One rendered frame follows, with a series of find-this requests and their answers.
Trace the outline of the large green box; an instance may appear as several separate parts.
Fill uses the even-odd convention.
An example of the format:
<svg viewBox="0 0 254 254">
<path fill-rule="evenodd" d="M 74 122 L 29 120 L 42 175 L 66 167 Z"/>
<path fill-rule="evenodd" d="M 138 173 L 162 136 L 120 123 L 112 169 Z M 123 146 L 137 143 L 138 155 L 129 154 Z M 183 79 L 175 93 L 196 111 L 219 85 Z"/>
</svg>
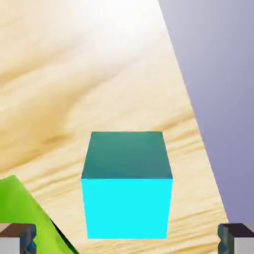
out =
<svg viewBox="0 0 254 254">
<path fill-rule="evenodd" d="M 0 179 L 0 223 L 36 226 L 36 254 L 79 254 L 16 176 Z"/>
</svg>

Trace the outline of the small cyan cube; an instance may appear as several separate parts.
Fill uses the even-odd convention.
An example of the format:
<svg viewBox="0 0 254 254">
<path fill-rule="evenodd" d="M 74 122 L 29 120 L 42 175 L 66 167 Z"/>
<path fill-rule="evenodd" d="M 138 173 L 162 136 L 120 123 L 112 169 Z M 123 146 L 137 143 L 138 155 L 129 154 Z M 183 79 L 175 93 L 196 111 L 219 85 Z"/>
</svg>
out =
<svg viewBox="0 0 254 254">
<path fill-rule="evenodd" d="M 81 175 L 87 237 L 165 239 L 172 184 L 161 132 L 93 132 Z"/>
</svg>

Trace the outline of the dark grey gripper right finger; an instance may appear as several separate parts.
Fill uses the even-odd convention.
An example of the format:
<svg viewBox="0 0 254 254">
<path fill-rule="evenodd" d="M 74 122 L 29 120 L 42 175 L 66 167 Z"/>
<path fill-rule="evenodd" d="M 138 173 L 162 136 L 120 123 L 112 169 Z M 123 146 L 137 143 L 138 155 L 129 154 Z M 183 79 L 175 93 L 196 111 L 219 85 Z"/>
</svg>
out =
<svg viewBox="0 0 254 254">
<path fill-rule="evenodd" d="M 254 254 L 254 224 L 218 225 L 218 254 Z"/>
</svg>

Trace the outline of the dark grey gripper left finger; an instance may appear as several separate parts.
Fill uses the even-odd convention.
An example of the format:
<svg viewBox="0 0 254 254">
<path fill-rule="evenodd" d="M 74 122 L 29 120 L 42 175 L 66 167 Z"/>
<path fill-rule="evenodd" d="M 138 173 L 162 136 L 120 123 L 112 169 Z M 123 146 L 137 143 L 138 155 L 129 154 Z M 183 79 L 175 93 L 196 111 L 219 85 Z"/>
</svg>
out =
<svg viewBox="0 0 254 254">
<path fill-rule="evenodd" d="M 36 254 L 35 224 L 0 223 L 0 254 Z"/>
</svg>

